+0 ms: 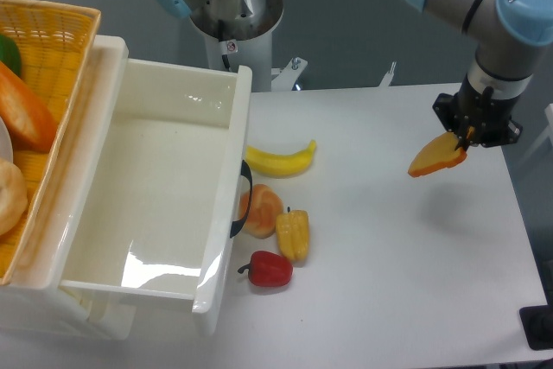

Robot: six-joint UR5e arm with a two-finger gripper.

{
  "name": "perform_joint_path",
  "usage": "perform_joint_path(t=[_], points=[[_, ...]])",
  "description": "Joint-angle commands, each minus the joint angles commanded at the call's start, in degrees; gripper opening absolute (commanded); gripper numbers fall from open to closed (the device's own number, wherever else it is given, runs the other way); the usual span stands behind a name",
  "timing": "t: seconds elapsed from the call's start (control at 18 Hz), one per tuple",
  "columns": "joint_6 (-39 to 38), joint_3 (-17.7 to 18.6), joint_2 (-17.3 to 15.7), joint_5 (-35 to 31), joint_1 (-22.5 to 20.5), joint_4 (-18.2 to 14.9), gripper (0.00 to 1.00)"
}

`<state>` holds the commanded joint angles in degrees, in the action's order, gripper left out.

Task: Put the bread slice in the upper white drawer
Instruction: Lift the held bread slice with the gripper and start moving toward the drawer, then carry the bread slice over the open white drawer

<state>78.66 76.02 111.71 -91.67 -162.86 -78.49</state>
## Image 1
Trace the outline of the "black orange-tipped gripper finger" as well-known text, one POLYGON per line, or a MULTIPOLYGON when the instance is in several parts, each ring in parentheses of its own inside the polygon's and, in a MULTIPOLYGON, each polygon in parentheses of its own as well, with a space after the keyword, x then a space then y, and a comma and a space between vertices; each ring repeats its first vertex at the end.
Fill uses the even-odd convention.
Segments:
POLYGON ((464 116, 457 126, 455 135, 457 136, 456 149, 464 151, 471 145, 472 135, 474 134, 474 126, 469 116, 464 116))

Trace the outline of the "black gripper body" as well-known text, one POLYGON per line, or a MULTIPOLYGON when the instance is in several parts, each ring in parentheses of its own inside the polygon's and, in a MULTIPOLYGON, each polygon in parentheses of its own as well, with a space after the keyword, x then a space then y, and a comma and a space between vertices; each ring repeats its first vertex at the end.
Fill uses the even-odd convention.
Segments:
POLYGON ((455 134, 464 116, 469 116, 474 126, 470 146, 492 148, 515 144, 523 127, 512 119, 512 104, 501 104, 492 99, 492 92, 457 92, 454 95, 438 95, 433 110, 447 132, 455 134))

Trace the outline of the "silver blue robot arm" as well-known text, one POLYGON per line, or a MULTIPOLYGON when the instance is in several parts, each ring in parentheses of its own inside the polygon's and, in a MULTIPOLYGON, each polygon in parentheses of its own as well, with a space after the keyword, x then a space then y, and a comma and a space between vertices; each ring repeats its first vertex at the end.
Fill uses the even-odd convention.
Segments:
POLYGON ((460 90, 433 109, 457 147, 514 144, 523 127, 512 109, 552 44, 552 0, 404 0, 477 43, 460 90))

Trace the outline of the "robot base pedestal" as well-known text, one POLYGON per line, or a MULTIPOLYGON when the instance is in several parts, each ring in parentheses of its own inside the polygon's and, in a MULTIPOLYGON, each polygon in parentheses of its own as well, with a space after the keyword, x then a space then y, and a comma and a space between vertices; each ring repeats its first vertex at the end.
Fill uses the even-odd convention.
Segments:
POLYGON ((204 40, 213 70, 252 71, 251 89, 272 82, 272 36, 283 17, 283 0, 156 0, 171 16, 189 20, 204 40))

